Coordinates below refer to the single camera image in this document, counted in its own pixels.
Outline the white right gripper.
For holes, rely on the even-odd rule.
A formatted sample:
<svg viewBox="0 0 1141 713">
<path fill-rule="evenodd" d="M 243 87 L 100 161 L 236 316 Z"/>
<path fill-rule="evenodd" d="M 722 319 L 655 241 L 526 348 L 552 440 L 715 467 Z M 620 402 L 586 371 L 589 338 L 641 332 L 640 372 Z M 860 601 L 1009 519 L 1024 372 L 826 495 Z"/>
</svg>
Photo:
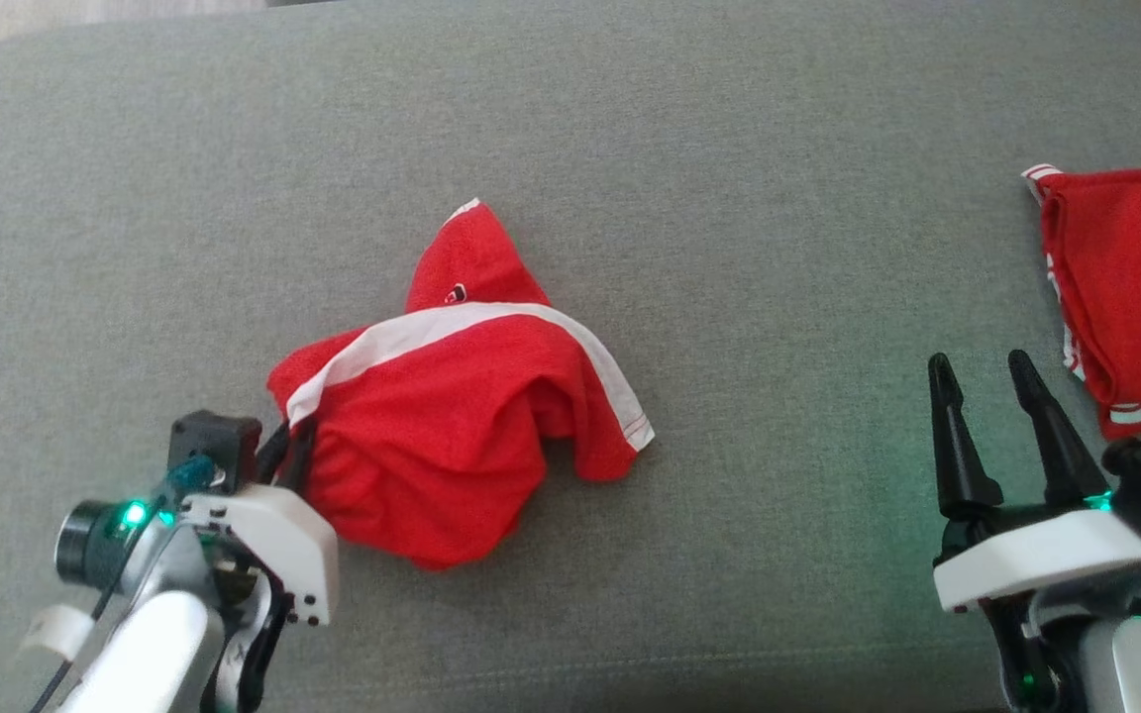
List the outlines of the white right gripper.
<svg viewBox="0 0 1141 713">
<path fill-rule="evenodd" d="M 928 360 L 938 509 L 947 519 L 933 583 L 945 610 L 1141 564 L 1141 534 L 1115 511 L 1104 473 L 1031 356 L 1009 353 L 1008 368 L 1031 419 L 1047 505 L 1000 507 L 1000 483 L 971 438 L 950 360 L 942 353 Z"/>
</svg>

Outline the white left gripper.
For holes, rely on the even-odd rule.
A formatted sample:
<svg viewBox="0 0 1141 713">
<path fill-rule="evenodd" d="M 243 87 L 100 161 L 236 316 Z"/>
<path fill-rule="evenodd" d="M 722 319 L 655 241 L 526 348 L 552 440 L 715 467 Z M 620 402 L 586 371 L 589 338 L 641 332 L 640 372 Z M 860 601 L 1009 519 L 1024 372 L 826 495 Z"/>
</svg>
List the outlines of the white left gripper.
<svg viewBox="0 0 1141 713">
<path fill-rule="evenodd" d="M 257 451 L 254 483 L 230 495 L 191 493 L 183 501 L 183 522 L 217 525 L 294 595 L 298 619 L 327 627 L 340 603 L 339 537 L 296 493 L 311 477 L 317 432 L 316 420 L 293 429 L 277 426 Z M 281 465 L 284 488 L 272 486 Z"/>
</svg>

